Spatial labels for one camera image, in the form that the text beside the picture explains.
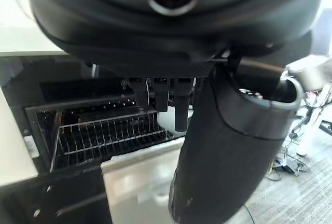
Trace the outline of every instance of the wire rack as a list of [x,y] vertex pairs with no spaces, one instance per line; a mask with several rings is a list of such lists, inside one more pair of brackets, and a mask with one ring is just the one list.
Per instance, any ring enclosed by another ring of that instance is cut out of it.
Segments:
[[109,159],[165,142],[172,136],[158,125],[156,112],[63,125],[58,129],[51,171]]

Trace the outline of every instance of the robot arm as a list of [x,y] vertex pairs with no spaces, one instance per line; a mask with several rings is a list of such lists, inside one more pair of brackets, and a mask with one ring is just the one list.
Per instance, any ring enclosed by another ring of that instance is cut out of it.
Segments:
[[166,110],[174,78],[179,131],[187,126],[193,79],[207,77],[169,207],[177,223],[215,224],[248,199],[282,144],[302,91],[280,76],[286,64],[309,54],[320,2],[31,0],[31,6],[51,41],[128,78],[142,106],[151,78],[157,107]]

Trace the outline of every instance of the silver ring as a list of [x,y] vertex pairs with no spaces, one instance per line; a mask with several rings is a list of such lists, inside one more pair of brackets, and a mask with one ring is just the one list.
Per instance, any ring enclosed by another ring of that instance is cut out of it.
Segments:
[[192,10],[196,5],[197,0],[191,0],[188,4],[181,6],[179,8],[175,8],[175,9],[163,7],[154,0],[149,0],[148,2],[149,2],[150,7],[155,12],[157,12],[161,15],[164,15],[164,16],[176,17],[176,16],[181,16],[183,14],[186,14],[187,12]]

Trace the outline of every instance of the gray carpet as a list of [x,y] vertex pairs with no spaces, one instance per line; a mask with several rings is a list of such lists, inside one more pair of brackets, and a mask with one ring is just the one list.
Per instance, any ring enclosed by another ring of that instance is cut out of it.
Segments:
[[[331,109],[326,114],[332,116]],[[293,156],[296,146],[289,149]],[[298,177],[281,172],[280,181],[264,179],[260,183],[246,204],[256,224],[332,223],[332,137],[318,130],[307,156],[301,160],[308,165],[308,172],[300,172]],[[242,209],[230,223],[252,223],[246,214]]]

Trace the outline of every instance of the cable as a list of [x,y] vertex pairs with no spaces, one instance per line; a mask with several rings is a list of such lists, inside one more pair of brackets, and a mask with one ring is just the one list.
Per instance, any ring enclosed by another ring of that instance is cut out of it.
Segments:
[[296,138],[291,138],[290,141],[289,141],[289,143],[287,145],[285,145],[285,146],[283,145],[282,147],[284,147],[287,150],[287,152],[288,152],[289,147],[291,145],[293,145],[303,135],[304,135],[304,133],[301,133],[301,135],[297,135]]
[[280,181],[281,180],[281,174],[280,174],[280,172],[279,171],[276,171],[276,170],[274,170],[275,172],[276,172],[276,174],[279,176],[277,179],[273,179],[273,178],[270,178],[270,177],[268,177],[267,175],[272,175],[272,174],[267,174],[267,175],[265,175],[265,178],[267,179],[267,180],[270,180],[270,181]]
[[247,210],[248,214],[250,215],[251,221],[253,222],[253,224],[255,224],[255,220],[254,220],[252,214],[250,213],[248,207],[245,204],[243,206],[245,207],[245,209]]
[[304,162],[302,162],[302,161],[299,161],[300,159],[302,159],[301,157],[300,158],[295,158],[295,157],[293,157],[293,156],[291,156],[291,155],[289,155],[289,154],[287,154],[287,156],[288,157],[290,157],[290,158],[293,158],[294,160],[292,161],[292,162],[294,162],[294,161],[298,161],[298,164],[297,164],[297,170],[300,172],[308,172],[309,171],[309,167],[306,165],[306,163],[304,163]]

